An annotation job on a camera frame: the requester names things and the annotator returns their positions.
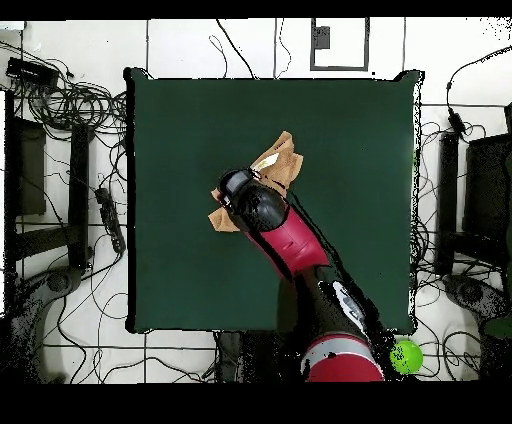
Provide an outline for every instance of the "brown paper bag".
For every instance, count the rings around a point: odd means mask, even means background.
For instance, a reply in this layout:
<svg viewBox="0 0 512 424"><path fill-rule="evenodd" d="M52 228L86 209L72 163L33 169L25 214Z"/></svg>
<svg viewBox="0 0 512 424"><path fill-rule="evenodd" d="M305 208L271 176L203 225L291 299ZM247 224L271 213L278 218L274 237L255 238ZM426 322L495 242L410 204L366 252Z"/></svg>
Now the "brown paper bag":
<svg viewBox="0 0 512 424"><path fill-rule="evenodd" d="M268 187L276 190L281 196L286 197L286 191L290 187L290 183L299 175L302 166L303 157L294 153L294 144L292 135L283 131L277 141L256 159L251 168L259 170L263 177L261 182ZM217 189L212 191L212 196L217 200L219 192ZM224 208L219 208L215 212L208 215L210 222L215 231L235 232L239 229L231 222L228 213Z"/></svg>

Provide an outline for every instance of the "dark green tabletop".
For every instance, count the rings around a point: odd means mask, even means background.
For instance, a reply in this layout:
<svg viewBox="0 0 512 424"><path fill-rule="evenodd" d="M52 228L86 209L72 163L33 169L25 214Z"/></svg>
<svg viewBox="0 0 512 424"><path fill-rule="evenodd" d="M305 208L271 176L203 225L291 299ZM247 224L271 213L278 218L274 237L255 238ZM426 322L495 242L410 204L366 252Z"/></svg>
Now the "dark green tabletop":
<svg viewBox="0 0 512 424"><path fill-rule="evenodd" d="M283 130L304 156L292 188L387 327L411 330L413 89L372 80L148 80L134 102L135 331L275 329L277 275L241 233L218 233L210 194Z"/></svg>

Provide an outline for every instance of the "black cable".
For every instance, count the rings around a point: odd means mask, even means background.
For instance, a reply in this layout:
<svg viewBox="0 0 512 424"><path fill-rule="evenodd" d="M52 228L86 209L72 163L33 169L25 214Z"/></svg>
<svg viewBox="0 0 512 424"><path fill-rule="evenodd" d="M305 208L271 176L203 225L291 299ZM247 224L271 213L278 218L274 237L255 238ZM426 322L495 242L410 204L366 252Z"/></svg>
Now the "black cable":
<svg viewBox="0 0 512 424"><path fill-rule="evenodd" d="M222 47L222 43L219 41L219 39L217 37L215 37L215 35L210 35L208 37L208 39L210 40L210 43L212 44L213 47L215 47L219 52L220 54L222 55L222 58L224 59L224 75L222 76L222 78L226 78L226 75L228 74L228 60L226 59L226 55L224 54L224 49ZM215 39L218 41L219 43L219 46L217 46L212 39Z"/></svg>
<svg viewBox="0 0 512 424"><path fill-rule="evenodd" d="M226 38L228 39L228 42L229 44L231 44L231 47L233 47L233 50L236 52L236 54L238 55L238 57L240 59L242 59L242 61L245 63L245 66L247 66L247 69L249 69L249 72L251 73L251 78L252 79L256 79L256 76L254 75L254 73L252 72L252 69L251 67L249 66L249 64L247 63L247 61L244 59L244 57L241 55L241 53L238 51L238 49L235 47L235 45L233 44L233 42L231 41L231 38L229 37L227 31L224 29L224 27L222 26L222 24L220 23L220 21L218 19L215 19L215 22L217 22L217 25L219 26L219 28L222 30L222 32L224 33L224 35L226 36Z"/></svg>
<svg viewBox="0 0 512 424"><path fill-rule="evenodd" d="M457 75L460 71L462 71L464 68L467 68L470 65L474 65L476 63L483 63L489 59L492 59L495 56L498 56L503 53L507 53L512 50L512 46L508 46L502 49L498 49L493 51L492 53L486 54L484 57L481 57L480 59L474 60L472 62L466 63L465 65L461 66L459 69L457 69L452 76L450 77L450 80L448 81L448 84L446 84L446 105L448 106L448 109L450 109L450 101L449 101L449 93L453 85L453 78L455 75Z"/></svg>
<svg viewBox="0 0 512 424"><path fill-rule="evenodd" d="M108 376L115 370L122 370L122 369L127 369L127 368L133 368L133 367L136 367L137 365L140 365L140 364L143 364L145 361L157 361L158 363L160 363L161 365L163 365L164 367L172 370L172 371L176 371L176 372L180 372L182 373L183 375L187 376L188 378L190 378L192 381L197 381L198 383L205 383L205 381L201 380L201 376L195 372L187 372L185 370L182 370L180 368L177 368L177 367L173 367L172 365L169 365L169 364L166 364L164 361L162 361L160 358L157 358L155 356L148 356L145 360L141 360L141 361L138 361L138 362L135 362L133 364L130 364L130 365L120 365L118 367L113 367L111 368L107 374L105 375L105 377L101 380L101 384L105 384L105 381L107 380Z"/></svg>
<svg viewBox="0 0 512 424"><path fill-rule="evenodd" d="M64 296L64 303L63 303L63 306L62 306L62 310L60 311L60 314L59 314L59 317L57 318L57 328L59 329L59 333L60 335L66 340L68 341L69 343L73 344L74 346L78 347L82 353L84 354L84 357L82 359L82 362L80 364L80 366L77 368L77 370L75 371L75 373L73 374L73 377L71 377L71 380L69 381L69 384L73 384L73 381L75 380L75 377L77 376L78 372L82 369L82 367L84 366L85 364L85 361L87 360L87 351L82 347L80 346L78 343L76 343L74 340L70 339L65 333L64 331L62 331L62 328L60 326L60 323L61 323L61 319L62 319L62 315L64 315L64 311L66 310L66 305L67 305L67 296Z"/></svg>
<svg viewBox="0 0 512 424"><path fill-rule="evenodd" d="M283 26L284 26L284 18L281 21L281 29L279 30L279 43L281 44L281 47L286 50L286 53L288 53L289 59L288 59L288 64L286 65L286 69L284 71L279 72L277 79L279 79L281 77L281 75L284 74L285 72L288 72L288 69L290 68L290 64L292 63L292 55L290 53L290 50L288 50L286 48L286 46L283 44L283 40L282 40Z"/></svg>

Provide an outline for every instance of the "power cord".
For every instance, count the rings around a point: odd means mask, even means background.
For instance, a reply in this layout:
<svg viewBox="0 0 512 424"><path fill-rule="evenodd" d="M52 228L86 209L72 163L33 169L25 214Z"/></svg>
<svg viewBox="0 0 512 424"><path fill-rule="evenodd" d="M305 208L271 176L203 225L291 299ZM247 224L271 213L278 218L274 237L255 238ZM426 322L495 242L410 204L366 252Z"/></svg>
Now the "power cord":
<svg viewBox="0 0 512 424"><path fill-rule="evenodd" d="M229 44L231 45L231 47L233 47L233 50L235 51L235 53L238 55L238 57L240 59L242 59L242 62L244 62L245 66L247 66L247 69L249 70L250 74L251 74L251 78L252 79L257 79L257 77L254 75L254 73L252 72L252 69L251 67L249 66L249 64L247 63L247 61L245 60L245 58L242 56L242 54L238 51L238 49L235 47L235 45L233 44L233 42L231 41L231 38L229 37L227 31L224 29L224 27L222 26L222 24L220 23L220 21L218 19L215 19L215 22L217 22L217 25L218 27L221 29L221 31L224 33L224 35L226 36L226 38L228 39L228 42Z"/></svg>
<svg viewBox="0 0 512 424"><path fill-rule="evenodd" d="M446 106L448 107L448 120L450 124L452 125L455 133L462 137L462 134L466 134L464 131L464 124L462 122L462 118L460 115L451 108L450 106L450 100L449 100L449 94L450 90L453 85L453 78L455 75L457 75L460 71L467 68L468 66L474 65L476 63L484 63L485 61L492 59L493 57L499 56L500 54L507 53L512 50L512 46L508 46L502 49L498 49L493 51L492 53L486 54L484 57L481 57L480 59L474 60L472 62L466 63L465 65L461 66L459 69L457 69L452 76L450 77L450 80L448 81L448 84L446 85Z"/></svg>
<svg viewBox="0 0 512 424"><path fill-rule="evenodd" d="M228 60L226 59L226 54L224 53L224 48L222 47L222 43L219 41L219 39L217 37L215 37L215 35L210 35L208 37L208 39L210 40L210 43L212 44L213 47L215 47L219 53L222 55L222 58L224 59L224 65L225 65L225 68L224 68L224 75L222 76L222 78L226 78L226 75L228 73ZM217 46L217 44L215 44L213 42L213 40L216 40L219 45Z"/></svg>
<svg viewBox="0 0 512 424"><path fill-rule="evenodd" d="M283 75L285 72L288 72L288 69L290 68L290 64L292 63L292 55L290 53L290 50L288 50L286 48L286 46L283 44L283 40L282 40L283 26L284 26L284 18L281 21L281 29L279 30L279 43L281 44L281 47L286 50L286 53L288 53L289 59L288 59L288 64L286 65L286 69L279 72L279 74L277 75L277 79L279 79L281 77L281 75Z"/></svg>

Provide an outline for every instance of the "floor tile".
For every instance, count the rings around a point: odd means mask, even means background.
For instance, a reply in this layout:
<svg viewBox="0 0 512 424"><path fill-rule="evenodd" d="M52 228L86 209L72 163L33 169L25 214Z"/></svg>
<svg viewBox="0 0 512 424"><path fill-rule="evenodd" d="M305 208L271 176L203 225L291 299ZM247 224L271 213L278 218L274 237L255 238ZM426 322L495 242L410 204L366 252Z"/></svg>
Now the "floor tile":
<svg viewBox="0 0 512 424"><path fill-rule="evenodd" d="M271 78L274 19L220 22L253 73L259 78ZM226 56L227 78L251 78L215 19L152 19L149 40L148 71L155 78L222 78L226 64L218 49Z"/></svg>
<svg viewBox="0 0 512 424"><path fill-rule="evenodd" d="M30 21L23 47L64 62L75 76L73 82L98 84L114 96L126 90L125 67L145 67L146 21Z"/></svg>
<svg viewBox="0 0 512 424"><path fill-rule="evenodd" d="M201 376L215 359L214 351L192 350L148 350L148 357L156 357L165 364ZM148 383L190 383L191 380L185 374L177 370L166 369L164 365L154 359L147 362L146 381Z"/></svg>
<svg viewBox="0 0 512 424"><path fill-rule="evenodd" d="M87 348L85 351L87 353L86 361L76 375L74 384L100 384L100 381L105 381L105 384L136 384L144 381L142 364L124 369L114 369L143 361L143 350L101 349L100 353L97 353L97 349ZM80 349L74 347L45 347L43 358L46 372L49 375L64 373L67 377L66 383L69 383L79 369L84 354Z"/></svg>
<svg viewBox="0 0 512 424"><path fill-rule="evenodd" d="M103 232L90 229L90 240L98 239ZM108 236L99 239L96 246L94 269L110 265L116 258ZM61 320L62 330L72 335L81 344L112 346L143 346L144 336L131 334L125 329L128 292L128 253L109 272L103 271L82 282L80 287L68 296L66 311ZM62 337L55 328L63 303L54 302L45 322L45 341L62 343Z"/></svg>
<svg viewBox="0 0 512 424"><path fill-rule="evenodd" d="M278 31L281 29L278 18ZM281 78L395 78L402 71L403 18L370 18L369 69L361 71L311 71L311 18L285 18L281 33L282 43L277 43L277 74L288 71Z"/></svg>
<svg viewBox="0 0 512 424"><path fill-rule="evenodd" d="M510 45L510 31L492 28L493 18L407 18L405 68L425 71L422 101L446 104L446 84L461 66ZM461 70L450 103L512 102L508 84L512 52Z"/></svg>
<svg viewBox="0 0 512 424"><path fill-rule="evenodd" d="M155 330L148 334L148 346L183 346L215 349L211 331Z"/></svg>

